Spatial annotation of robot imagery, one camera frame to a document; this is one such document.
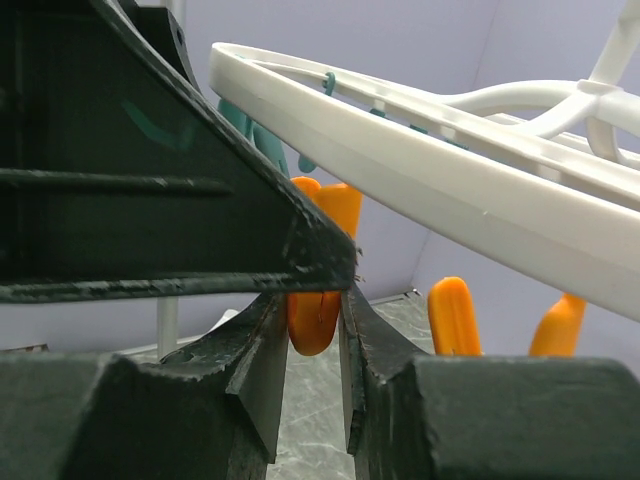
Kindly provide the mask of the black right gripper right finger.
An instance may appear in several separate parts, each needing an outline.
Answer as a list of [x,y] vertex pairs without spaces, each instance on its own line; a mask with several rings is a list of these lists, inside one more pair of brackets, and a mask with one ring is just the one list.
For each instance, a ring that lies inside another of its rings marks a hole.
[[341,298],[346,446],[360,479],[635,479],[639,383],[602,358],[430,355]]

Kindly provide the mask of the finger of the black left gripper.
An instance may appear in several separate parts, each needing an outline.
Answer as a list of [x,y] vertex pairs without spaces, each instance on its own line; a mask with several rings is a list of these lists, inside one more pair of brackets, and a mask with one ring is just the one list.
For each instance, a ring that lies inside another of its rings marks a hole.
[[1,5],[1,299],[343,290],[354,243],[203,96],[164,7]]

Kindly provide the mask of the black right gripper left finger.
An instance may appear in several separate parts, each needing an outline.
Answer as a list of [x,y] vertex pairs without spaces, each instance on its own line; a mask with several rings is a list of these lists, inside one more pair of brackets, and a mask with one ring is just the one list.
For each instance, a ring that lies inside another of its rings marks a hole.
[[1,358],[5,479],[262,479],[277,451],[286,300],[263,294],[157,363]]

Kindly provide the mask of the white round clip hanger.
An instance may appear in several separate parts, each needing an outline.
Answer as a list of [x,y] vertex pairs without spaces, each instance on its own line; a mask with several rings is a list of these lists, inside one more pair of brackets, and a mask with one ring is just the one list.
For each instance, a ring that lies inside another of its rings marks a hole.
[[629,1],[589,77],[441,95],[243,45],[211,47],[209,84],[334,177],[481,255],[639,316],[639,43]]

